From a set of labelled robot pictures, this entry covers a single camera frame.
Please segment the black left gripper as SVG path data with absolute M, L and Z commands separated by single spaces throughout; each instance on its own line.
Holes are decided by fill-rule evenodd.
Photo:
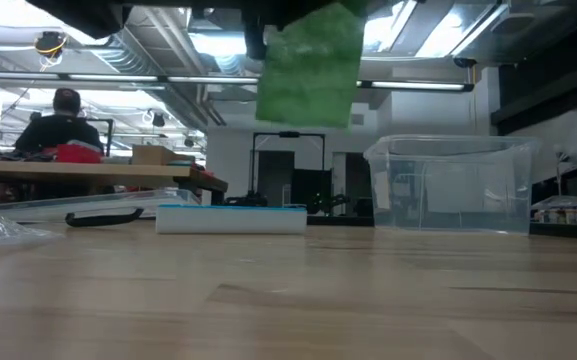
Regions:
M 263 61 L 267 46 L 264 41 L 265 24 L 286 26 L 315 10 L 334 3 L 334 0 L 127 0 L 126 5 L 155 8 L 191 8 L 203 12 L 207 8 L 237 9 L 242 15 L 246 54 Z

